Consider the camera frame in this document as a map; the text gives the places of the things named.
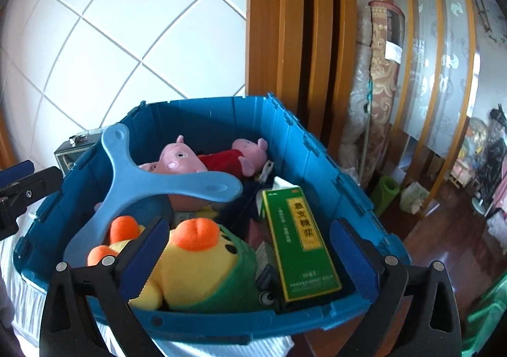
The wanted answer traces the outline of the blue plastic storage crate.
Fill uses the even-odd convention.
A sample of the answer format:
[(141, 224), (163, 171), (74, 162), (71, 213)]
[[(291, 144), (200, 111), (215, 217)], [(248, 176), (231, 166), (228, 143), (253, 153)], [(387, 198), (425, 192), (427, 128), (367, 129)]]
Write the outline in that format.
[[(273, 96), (186, 99), (141, 104), (123, 120), (130, 132), (130, 153), (138, 164), (153, 161), (163, 147), (183, 135), (195, 151), (225, 150), (235, 139), (268, 142), (274, 171), (303, 189), (317, 226), (335, 262), (342, 289), (333, 298), (306, 308), (277, 313), (192, 314), (136, 311), (156, 340), (198, 344), (246, 344), (314, 329), (333, 329), (365, 313), (378, 290), (364, 262), (338, 246), (332, 223), (346, 219), (356, 232), (385, 255), (410, 263), (400, 239), (386, 232), (373, 205), (355, 182), (337, 166), (319, 141)], [(67, 243), (90, 219), (112, 183), (112, 165), (101, 144), (79, 158), (60, 191), (37, 210), (28, 232), (14, 249), (16, 271), (46, 291)]]

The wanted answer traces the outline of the white blue bed sheet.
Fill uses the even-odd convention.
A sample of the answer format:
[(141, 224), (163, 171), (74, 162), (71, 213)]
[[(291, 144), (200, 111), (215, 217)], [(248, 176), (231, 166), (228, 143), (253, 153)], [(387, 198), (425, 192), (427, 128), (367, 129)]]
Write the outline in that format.
[[(28, 208), (18, 220), (17, 234), (1, 241), (1, 273), (7, 296), (14, 307), (13, 326), (25, 355), (40, 354), (40, 321), (46, 294), (23, 280), (13, 264), (13, 254), (21, 236), (35, 219), (34, 209)], [(157, 341), (165, 356), (286, 356), (294, 347), (289, 336), (252, 341), (242, 345), (192, 345), (182, 342)]]

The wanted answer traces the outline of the wooden door frame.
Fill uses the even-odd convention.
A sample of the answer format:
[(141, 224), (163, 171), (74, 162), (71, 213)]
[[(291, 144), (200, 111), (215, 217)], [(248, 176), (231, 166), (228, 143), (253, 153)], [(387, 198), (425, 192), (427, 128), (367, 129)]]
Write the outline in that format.
[(247, 94), (274, 94), (331, 156), (344, 133), (356, 16), (356, 0), (247, 0)]

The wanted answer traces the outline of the blue plastic boomerang toy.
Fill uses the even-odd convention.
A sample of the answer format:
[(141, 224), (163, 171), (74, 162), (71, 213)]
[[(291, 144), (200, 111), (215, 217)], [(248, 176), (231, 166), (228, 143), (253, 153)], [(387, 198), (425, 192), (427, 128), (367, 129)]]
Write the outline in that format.
[(130, 132), (123, 123), (108, 127), (101, 142), (112, 165), (112, 184), (100, 208), (64, 250), (63, 260), (74, 268), (87, 264), (88, 253), (104, 240), (112, 220), (135, 202), (168, 194), (231, 202), (242, 193), (241, 181), (225, 172), (167, 175), (142, 170), (130, 155)]

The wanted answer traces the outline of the yellow duck plush green suit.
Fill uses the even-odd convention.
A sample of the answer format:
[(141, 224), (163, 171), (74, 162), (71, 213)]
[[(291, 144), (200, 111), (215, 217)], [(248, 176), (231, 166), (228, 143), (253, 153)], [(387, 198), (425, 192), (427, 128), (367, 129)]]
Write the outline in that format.
[(255, 284), (256, 255), (251, 246), (208, 218), (182, 221), (139, 296), (129, 305), (160, 310), (224, 314), (260, 311)]

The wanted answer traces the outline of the pig plush red dress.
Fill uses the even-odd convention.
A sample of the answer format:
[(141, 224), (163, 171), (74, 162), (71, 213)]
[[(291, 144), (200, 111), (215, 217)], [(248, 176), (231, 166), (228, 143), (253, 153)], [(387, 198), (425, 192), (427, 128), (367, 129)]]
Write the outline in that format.
[(198, 158), (212, 172), (225, 172), (237, 179), (252, 178), (266, 164), (268, 142), (259, 138), (256, 142), (237, 139), (231, 149), (218, 153), (199, 155)]

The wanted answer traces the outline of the green medicine box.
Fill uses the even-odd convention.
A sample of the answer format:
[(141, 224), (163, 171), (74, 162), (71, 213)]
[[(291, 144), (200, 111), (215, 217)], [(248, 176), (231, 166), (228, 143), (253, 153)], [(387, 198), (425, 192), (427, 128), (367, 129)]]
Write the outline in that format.
[(341, 290), (333, 260), (300, 187), (262, 191), (260, 215), (269, 226), (286, 304)]

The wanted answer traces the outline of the metal clasp on box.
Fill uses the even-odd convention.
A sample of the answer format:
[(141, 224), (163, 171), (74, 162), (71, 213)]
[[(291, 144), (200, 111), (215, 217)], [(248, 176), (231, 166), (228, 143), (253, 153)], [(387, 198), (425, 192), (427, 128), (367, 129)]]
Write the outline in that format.
[(71, 136), (69, 138), (69, 143), (72, 147), (93, 146), (98, 140), (100, 140), (101, 135), (101, 129), (91, 129)]

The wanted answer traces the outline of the green rolled mat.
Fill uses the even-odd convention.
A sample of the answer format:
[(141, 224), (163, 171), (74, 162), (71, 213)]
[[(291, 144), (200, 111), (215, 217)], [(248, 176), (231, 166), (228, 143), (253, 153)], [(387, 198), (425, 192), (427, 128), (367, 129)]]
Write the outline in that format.
[(382, 176), (371, 194), (375, 215), (380, 218), (400, 192), (399, 184), (389, 176)]

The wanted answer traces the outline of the rolled patterned carpet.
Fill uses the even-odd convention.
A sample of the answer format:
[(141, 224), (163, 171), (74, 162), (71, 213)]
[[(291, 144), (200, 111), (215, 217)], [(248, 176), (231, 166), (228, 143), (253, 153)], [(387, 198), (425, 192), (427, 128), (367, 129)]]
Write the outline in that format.
[(373, 0), (357, 16), (356, 50), (338, 164), (366, 187), (381, 156), (394, 109), (405, 15)]

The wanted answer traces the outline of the dark green gift box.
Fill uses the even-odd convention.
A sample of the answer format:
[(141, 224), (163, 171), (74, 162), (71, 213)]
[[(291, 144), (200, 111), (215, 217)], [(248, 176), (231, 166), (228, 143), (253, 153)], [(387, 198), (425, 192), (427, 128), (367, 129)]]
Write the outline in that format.
[(59, 169), (62, 171), (63, 175), (66, 176), (72, 170), (76, 161), (85, 154), (91, 147), (93, 146), (77, 146), (72, 147), (69, 143), (69, 138), (67, 141), (63, 142), (55, 151), (54, 157), (58, 163)]

